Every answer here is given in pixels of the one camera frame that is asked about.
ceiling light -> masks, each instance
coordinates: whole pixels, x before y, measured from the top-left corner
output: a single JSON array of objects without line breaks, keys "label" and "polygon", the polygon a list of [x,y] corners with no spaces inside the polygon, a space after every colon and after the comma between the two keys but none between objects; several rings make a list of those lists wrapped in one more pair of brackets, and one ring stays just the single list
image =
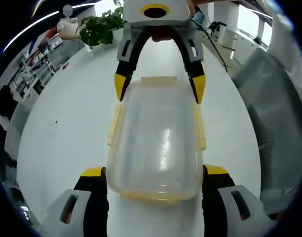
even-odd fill
[{"label": "ceiling light", "polygon": [[35,8],[34,8],[34,11],[33,11],[33,13],[32,13],[31,19],[32,19],[33,16],[36,14],[37,9],[39,8],[39,6],[40,6],[40,4],[41,4],[41,1],[42,1],[42,0],[39,0],[39,1],[37,2],[36,6],[35,6]]},{"label": "ceiling light", "polygon": [[[93,6],[93,5],[95,5],[95,4],[96,4],[96,3],[85,3],[85,4],[81,4],[81,5],[72,6],[72,8],[79,8],[79,7],[83,7],[83,6]],[[15,40],[17,40],[22,34],[24,34],[24,33],[25,33],[27,30],[29,30],[31,27],[33,27],[34,25],[38,24],[39,22],[41,22],[41,21],[47,19],[48,17],[53,16],[53,15],[58,14],[58,13],[59,13],[59,11],[52,12],[52,13],[50,13],[49,15],[46,15],[46,16],[40,18],[39,20],[33,22],[32,24],[30,24],[28,27],[26,27],[26,28],[23,29],[20,33],[18,33],[18,34],[17,34],[17,35],[16,35],[16,36],[8,43],[8,44],[7,44],[7,46],[3,49],[3,52],[2,52],[2,53],[4,53],[5,50],[6,50],[12,43],[14,43]]]}]

white cabinet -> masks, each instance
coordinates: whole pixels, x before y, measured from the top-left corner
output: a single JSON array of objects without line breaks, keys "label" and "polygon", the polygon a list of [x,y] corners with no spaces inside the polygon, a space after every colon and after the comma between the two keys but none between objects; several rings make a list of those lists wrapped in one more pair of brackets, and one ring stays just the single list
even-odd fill
[{"label": "white cabinet", "polygon": [[32,88],[27,92],[25,95],[24,104],[31,110],[37,101],[39,95],[38,93]]},{"label": "white cabinet", "polygon": [[239,35],[233,57],[243,65],[258,47],[257,43]]},{"label": "white cabinet", "polygon": [[220,26],[220,32],[219,32],[219,38],[218,43],[221,44],[221,46],[229,49],[233,49],[235,47],[235,38],[237,36],[237,33],[230,30],[227,27]]}]

window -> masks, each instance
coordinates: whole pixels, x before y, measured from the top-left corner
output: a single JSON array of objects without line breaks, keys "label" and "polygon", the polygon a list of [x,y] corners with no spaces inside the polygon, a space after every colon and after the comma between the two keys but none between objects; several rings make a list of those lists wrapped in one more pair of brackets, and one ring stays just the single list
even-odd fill
[{"label": "window", "polygon": [[262,41],[267,46],[269,46],[269,43],[270,43],[272,30],[273,30],[272,27],[268,23],[265,22]]},{"label": "window", "polygon": [[100,0],[94,5],[96,16],[102,16],[104,12],[111,10],[112,12],[115,11],[118,6],[115,5],[114,1],[112,0]]},{"label": "window", "polygon": [[256,37],[259,29],[259,17],[244,6],[239,6],[238,28]]}]

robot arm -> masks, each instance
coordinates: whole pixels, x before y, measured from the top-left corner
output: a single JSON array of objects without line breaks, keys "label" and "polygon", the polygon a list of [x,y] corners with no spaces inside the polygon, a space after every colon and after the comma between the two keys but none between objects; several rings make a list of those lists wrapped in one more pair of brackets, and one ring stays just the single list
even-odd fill
[{"label": "robot arm", "polygon": [[203,50],[196,37],[196,27],[189,18],[185,0],[163,0],[154,4],[152,0],[126,0],[124,3],[124,36],[118,46],[118,68],[114,77],[116,93],[122,101],[136,70],[139,55],[147,40],[159,27],[169,32],[177,44],[184,61],[185,70],[193,89],[196,102],[201,103],[206,76],[201,65]]},{"label": "robot arm", "polygon": [[83,172],[74,189],[66,190],[48,208],[41,225],[42,236],[107,236],[106,169],[96,167]]}]

white wall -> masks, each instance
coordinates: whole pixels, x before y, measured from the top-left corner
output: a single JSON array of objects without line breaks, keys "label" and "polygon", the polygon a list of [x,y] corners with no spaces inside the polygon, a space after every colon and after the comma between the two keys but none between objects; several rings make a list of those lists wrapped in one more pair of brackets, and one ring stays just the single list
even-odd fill
[{"label": "white wall", "polygon": [[82,20],[82,19],[84,19],[85,17],[88,17],[88,16],[96,16],[95,7],[90,7],[88,9],[86,9],[85,11],[83,11],[79,15],[77,15],[76,17],[79,20]]},{"label": "white wall", "polygon": [[208,3],[208,17],[210,22],[214,21],[214,15],[215,15],[215,3],[214,2]]},{"label": "white wall", "polygon": [[237,29],[239,17],[239,6],[232,2],[215,2],[214,3],[214,20],[220,21],[227,25],[233,31]]},{"label": "white wall", "polygon": [[112,0],[100,0],[98,3],[94,5],[96,15],[101,16],[102,13],[112,10],[114,11],[118,6],[114,4]]},{"label": "white wall", "polygon": [[259,21],[259,29],[258,29],[258,34],[257,34],[257,36],[260,37],[261,39],[263,38],[264,25],[265,25],[265,22],[262,21],[262,20],[260,19],[260,21]]}]

